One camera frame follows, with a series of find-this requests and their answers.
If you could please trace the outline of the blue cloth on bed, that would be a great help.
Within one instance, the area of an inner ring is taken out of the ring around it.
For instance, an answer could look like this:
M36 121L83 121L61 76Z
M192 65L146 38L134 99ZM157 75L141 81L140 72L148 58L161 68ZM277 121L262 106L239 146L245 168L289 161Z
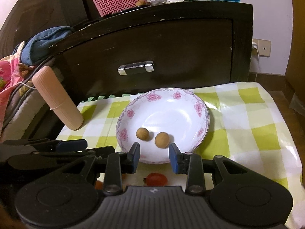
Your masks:
M74 32L70 26L56 26L41 31L33 36L25 45L21 53L21 62L28 66L35 66L50 55L50 47Z

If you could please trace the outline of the tan longan fruit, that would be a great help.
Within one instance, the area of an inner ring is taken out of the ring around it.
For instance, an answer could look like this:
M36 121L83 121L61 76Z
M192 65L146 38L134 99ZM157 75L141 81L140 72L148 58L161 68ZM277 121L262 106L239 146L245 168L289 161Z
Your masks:
M142 141L146 141L149 139L149 131L146 128L141 127L137 129L136 137Z

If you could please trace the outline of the pink ribbed cylinder case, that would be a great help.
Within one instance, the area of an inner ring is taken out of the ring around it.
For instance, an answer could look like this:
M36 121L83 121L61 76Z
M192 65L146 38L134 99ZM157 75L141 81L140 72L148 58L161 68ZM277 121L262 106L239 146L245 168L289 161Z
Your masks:
M61 85L52 68L42 67L34 74L32 81L57 117L70 130L78 130L84 122L83 115Z

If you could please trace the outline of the pink floral blanket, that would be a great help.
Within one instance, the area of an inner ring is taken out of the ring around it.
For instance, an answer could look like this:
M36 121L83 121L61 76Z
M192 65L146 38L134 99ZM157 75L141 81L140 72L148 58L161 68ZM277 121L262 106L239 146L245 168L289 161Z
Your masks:
M21 62L21 54L25 41L21 42L14 54L1 59L1 131L4 125L5 112L12 91L33 72L35 66Z

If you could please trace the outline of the dark wooden nightstand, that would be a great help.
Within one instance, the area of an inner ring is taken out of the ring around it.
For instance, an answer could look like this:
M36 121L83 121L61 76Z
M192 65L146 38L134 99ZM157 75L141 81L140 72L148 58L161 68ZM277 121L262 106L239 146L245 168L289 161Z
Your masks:
M71 98L137 94L247 81L253 6L190 1L103 17L51 46ZM121 65L153 60L154 72L120 76Z

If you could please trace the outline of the small orange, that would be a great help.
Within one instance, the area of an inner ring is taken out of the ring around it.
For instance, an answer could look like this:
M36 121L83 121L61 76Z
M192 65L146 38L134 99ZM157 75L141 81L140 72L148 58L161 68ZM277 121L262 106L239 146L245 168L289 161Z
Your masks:
M97 180L95 183L95 189L96 190L102 190L103 189L103 182Z

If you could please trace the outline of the cherry tomato with stem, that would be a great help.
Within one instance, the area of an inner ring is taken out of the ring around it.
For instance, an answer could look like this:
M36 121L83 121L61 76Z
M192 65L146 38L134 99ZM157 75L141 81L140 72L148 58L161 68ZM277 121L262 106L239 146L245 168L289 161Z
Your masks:
M143 178L143 182L146 186L163 187L168 184L168 179L163 174L150 173Z

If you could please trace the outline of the white floral porcelain plate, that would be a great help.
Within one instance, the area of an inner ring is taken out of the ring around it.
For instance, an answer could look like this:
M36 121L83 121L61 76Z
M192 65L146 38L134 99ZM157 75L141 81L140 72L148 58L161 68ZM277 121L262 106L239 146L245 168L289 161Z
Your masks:
M139 143L142 163L164 164L170 161L169 149L155 145L157 134L166 132L181 152L192 152L202 143L209 124L208 108L196 94L181 88L160 88L139 95L124 108L116 124L116 138L125 152ZM141 127L149 131L146 141L136 137Z

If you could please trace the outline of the beige wall socket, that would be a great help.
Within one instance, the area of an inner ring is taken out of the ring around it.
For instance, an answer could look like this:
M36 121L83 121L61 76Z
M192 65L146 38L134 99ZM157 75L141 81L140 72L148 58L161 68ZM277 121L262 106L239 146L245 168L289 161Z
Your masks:
M260 56L269 57L271 54L271 41L263 39L252 39L252 46L256 46Z

